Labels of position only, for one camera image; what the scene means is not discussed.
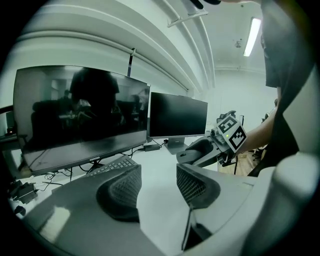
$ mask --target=person's arm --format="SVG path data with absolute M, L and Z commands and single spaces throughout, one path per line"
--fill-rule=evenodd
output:
M 221 1 L 226 3 L 236 3 L 236 4 L 254 2 L 261 5 L 261 0 L 221 0 Z
M 278 106 L 281 100 L 281 88 L 277 87 L 278 94 Z M 274 128 L 275 115 L 277 113 L 278 107 L 271 113 L 271 115 L 257 128 L 249 131 L 247 133 L 247 139 L 240 147 L 237 154 L 254 150 L 267 145 L 270 142 L 272 131 Z

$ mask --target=desk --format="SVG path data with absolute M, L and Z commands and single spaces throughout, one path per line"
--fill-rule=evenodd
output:
M 190 145 L 199 137 L 187 137 L 185 143 Z M 162 144 L 163 139 L 156 139 L 156 142 Z M 101 164 L 106 164 L 114 159 L 121 157 L 121 154 L 102 159 Z M 181 245 L 187 224 L 189 207 L 182 197 L 177 187 L 177 159 L 164 146 L 155 151 L 137 151 L 132 159 L 141 165 L 142 168 L 142 188 L 137 199 L 137 208 L 139 211 L 140 228 L 146 236 L 166 255 L 177 255 L 181 253 Z M 89 170 L 92 164 L 84 164 L 81 167 Z M 217 163 L 207 167 L 212 171 L 218 171 Z M 72 180 L 84 176 L 86 173 L 79 167 L 72 169 Z M 42 176 L 22 179 L 21 182 L 36 183 L 37 189 L 43 190 L 48 181 Z M 52 182 L 66 184 L 70 178 L 63 174 L 57 174 Z M 50 184 L 45 191 L 38 191 L 38 197 L 28 204 L 11 201 L 12 208 L 21 205 L 28 213 L 37 204 L 49 197 L 52 190 L 60 187 Z

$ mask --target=computer monitor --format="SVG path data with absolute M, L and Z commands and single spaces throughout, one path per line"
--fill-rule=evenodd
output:
M 19 69 L 13 112 L 32 174 L 82 165 L 144 144 L 149 95 L 146 83 L 105 70 Z
M 185 137 L 205 135 L 208 103 L 186 96 L 152 92 L 150 137 L 168 138 L 171 154 L 184 151 Z

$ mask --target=pipe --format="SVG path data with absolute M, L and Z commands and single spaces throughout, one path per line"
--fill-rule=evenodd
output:
M 181 0 L 181 1 L 184 7 L 186 8 L 189 16 L 200 12 L 199 9 L 197 9 L 190 0 Z M 208 61 L 209 72 L 210 72 L 209 80 L 211 82 L 212 87 L 215 87 L 216 75 L 215 75 L 214 57 L 213 57 L 207 30 L 201 17 L 195 17 L 193 18 L 193 21 L 196 28 L 198 29 L 198 32 L 204 44 L 207 61 Z
M 168 3 L 167 0 L 153 0 L 158 6 L 160 6 L 161 8 L 165 7 L 166 8 L 166 13 L 169 14 L 170 18 L 173 20 L 173 21 L 176 21 L 178 19 L 180 19 L 180 15 L 176 12 L 176 10 Z M 191 42 L 191 46 L 192 48 L 195 50 L 195 55 L 198 59 L 198 61 L 200 62 L 200 65 L 201 65 L 201 68 L 202 68 L 202 71 L 204 72 L 204 75 L 205 75 L 205 79 L 206 79 L 206 87 L 209 88 L 209 78 L 208 78 L 208 75 L 207 75 L 207 72 L 206 72 L 206 68 L 205 68 L 205 65 L 204 65 L 204 61 L 201 57 L 201 54 L 199 52 L 199 49 L 197 47 L 197 44 L 194 40 L 194 38 L 192 37 L 190 31 L 188 30 L 187 26 L 184 24 L 184 23 L 180 23 L 180 25 L 182 26 L 184 32 L 187 33 L 189 39 L 190 39 L 190 42 Z
M 198 12 L 198 13 L 193 14 L 193 15 L 189 15 L 186 18 L 181 18 L 180 17 L 178 20 L 171 22 L 167 27 L 171 28 L 171 27 L 173 27 L 173 26 L 175 26 L 175 25 L 177 25 L 179 23 L 186 22 L 188 20 L 194 19 L 195 17 L 200 17 L 200 16 L 204 16 L 204 15 L 208 15 L 208 12 L 207 11 L 202 11 L 202 12 Z

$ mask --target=wall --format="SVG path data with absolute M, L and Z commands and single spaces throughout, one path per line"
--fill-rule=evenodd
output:
M 239 115 L 244 116 L 244 129 L 248 132 L 261 124 L 261 118 L 275 107 L 277 89 L 265 85 L 264 74 L 217 70 L 215 81 L 210 104 L 214 120 L 220 114 L 236 110 L 237 119 Z

